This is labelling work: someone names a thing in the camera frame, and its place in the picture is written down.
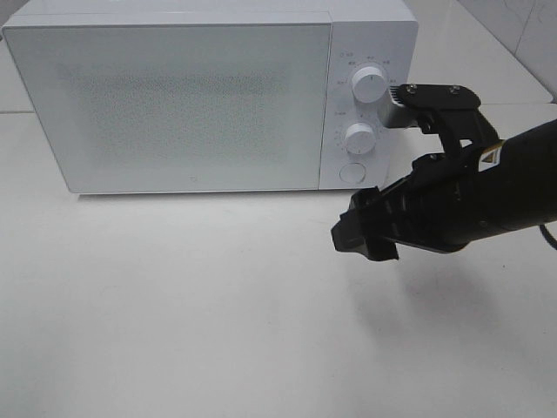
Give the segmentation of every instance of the white knob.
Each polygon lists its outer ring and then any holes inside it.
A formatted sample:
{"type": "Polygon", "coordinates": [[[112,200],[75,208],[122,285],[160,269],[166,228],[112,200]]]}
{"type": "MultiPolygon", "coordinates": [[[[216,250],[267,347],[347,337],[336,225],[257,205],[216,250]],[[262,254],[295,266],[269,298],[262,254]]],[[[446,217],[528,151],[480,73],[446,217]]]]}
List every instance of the white knob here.
{"type": "Polygon", "coordinates": [[[366,154],[376,143],[375,132],[368,124],[354,124],[346,130],[344,146],[351,154],[366,154]]]}
{"type": "Polygon", "coordinates": [[[376,102],[383,96],[387,87],[385,73],[373,64],[360,68],[352,76],[354,97],[362,103],[376,102]]]}

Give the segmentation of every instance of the warning label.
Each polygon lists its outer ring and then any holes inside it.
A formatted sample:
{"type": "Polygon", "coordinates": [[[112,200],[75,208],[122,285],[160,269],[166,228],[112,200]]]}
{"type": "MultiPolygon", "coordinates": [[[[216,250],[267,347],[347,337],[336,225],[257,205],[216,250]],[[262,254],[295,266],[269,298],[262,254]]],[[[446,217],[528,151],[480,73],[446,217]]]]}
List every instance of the warning label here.
{"type": "Polygon", "coordinates": [[[485,170],[489,170],[490,168],[494,168],[499,165],[502,146],[502,143],[497,144],[496,146],[492,146],[491,148],[487,148],[483,151],[480,155],[480,161],[478,163],[478,172],[484,172],[485,170]]]}

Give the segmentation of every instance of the control panel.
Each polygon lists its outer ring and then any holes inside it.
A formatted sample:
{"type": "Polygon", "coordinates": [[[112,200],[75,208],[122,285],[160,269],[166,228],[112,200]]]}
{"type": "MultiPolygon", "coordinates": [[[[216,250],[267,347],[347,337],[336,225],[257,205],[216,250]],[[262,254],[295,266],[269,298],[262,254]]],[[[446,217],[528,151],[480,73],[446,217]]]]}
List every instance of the control panel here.
{"type": "Polygon", "coordinates": [[[416,33],[415,22],[333,24],[319,189],[384,184],[393,133],[378,101],[405,83],[416,33]]]}

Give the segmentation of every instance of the screw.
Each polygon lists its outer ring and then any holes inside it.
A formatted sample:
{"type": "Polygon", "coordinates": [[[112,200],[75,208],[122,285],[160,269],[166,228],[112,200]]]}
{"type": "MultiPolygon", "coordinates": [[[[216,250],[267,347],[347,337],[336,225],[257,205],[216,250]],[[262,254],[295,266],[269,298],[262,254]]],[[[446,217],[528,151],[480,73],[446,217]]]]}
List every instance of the screw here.
{"type": "Polygon", "coordinates": [[[449,87],[449,93],[454,94],[455,96],[460,93],[460,86],[459,85],[452,85],[449,87]]]}
{"type": "Polygon", "coordinates": [[[408,92],[408,94],[416,94],[417,90],[418,86],[416,84],[409,84],[406,86],[406,91],[408,92]]]}

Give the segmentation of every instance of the knob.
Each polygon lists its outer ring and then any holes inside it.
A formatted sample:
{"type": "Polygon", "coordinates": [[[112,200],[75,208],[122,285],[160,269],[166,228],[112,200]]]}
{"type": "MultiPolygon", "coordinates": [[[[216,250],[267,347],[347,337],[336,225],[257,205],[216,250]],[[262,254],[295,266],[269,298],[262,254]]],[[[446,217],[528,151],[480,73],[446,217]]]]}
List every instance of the knob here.
{"type": "Polygon", "coordinates": [[[362,103],[376,102],[388,87],[386,75],[377,65],[369,64],[352,76],[354,97],[362,103]]]}
{"type": "Polygon", "coordinates": [[[375,132],[368,124],[354,124],[346,130],[344,146],[351,154],[366,154],[376,142],[375,132]]]}

